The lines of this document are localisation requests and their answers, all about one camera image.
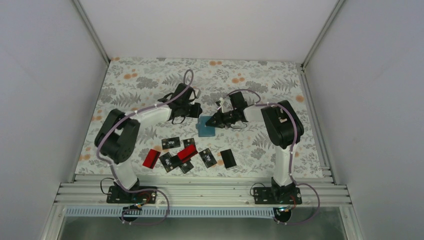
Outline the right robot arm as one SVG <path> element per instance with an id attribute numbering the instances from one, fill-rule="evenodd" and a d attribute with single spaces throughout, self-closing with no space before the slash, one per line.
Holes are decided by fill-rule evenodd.
<path id="1" fill-rule="evenodd" d="M 284 203 L 296 189 L 293 177 L 293 160 L 297 144 L 304 134 L 304 126 L 287 100 L 278 103 L 249 105 L 240 90 L 227 95 L 232 109 L 224 112 L 221 98 L 218 110 L 206 122 L 214 128 L 230 128 L 237 122 L 263 122 L 267 135 L 275 149 L 275 167 L 271 178 L 270 195 L 274 202 Z"/>

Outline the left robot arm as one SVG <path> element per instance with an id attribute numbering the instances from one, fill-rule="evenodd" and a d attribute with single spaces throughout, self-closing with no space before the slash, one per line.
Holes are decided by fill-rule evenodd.
<path id="1" fill-rule="evenodd" d="M 160 98 L 154 105 L 123 112 L 113 109 L 101 126 L 94 145 L 96 156 L 106 162 L 115 184 L 120 188 L 119 196 L 131 203 L 139 197 L 139 180 L 131 166 L 130 156 L 135 150 L 141 127 L 152 127 L 175 118 L 198 118 L 202 113 L 199 90 L 180 83 L 174 92 Z"/>

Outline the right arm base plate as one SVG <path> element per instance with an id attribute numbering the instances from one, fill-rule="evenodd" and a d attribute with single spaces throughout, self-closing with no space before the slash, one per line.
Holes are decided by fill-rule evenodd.
<path id="1" fill-rule="evenodd" d="M 301 205 L 303 203 L 298 187 L 283 193 L 273 191 L 271 187 L 254 187 L 252 194 L 256 205 Z"/>

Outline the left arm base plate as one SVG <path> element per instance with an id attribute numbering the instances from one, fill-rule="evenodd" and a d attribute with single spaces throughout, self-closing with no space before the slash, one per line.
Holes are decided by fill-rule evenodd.
<path id="1" fill-rule="evenodd" d="M 119 186 L 110 186 L 106 202 L 108 204 L 155 204 L 157 197 L 157 187 L 139 186 L 134 190 L 142 190 L 137 193 L 129 193 L 122 190 Z"/>

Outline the teal leather card holder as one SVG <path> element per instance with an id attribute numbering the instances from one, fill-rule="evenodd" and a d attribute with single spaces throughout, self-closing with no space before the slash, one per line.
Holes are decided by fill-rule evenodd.
<path id="1" fill-rule="evenodd" d="M 214 127 L 207 126 L 207 121 L 211 118 L 211 116 L 200 116 L 198 118 L 198 122 L 195 125 L 197 129 L 198 137 L 214 137 L 216 135 L 216 130 Z"/>

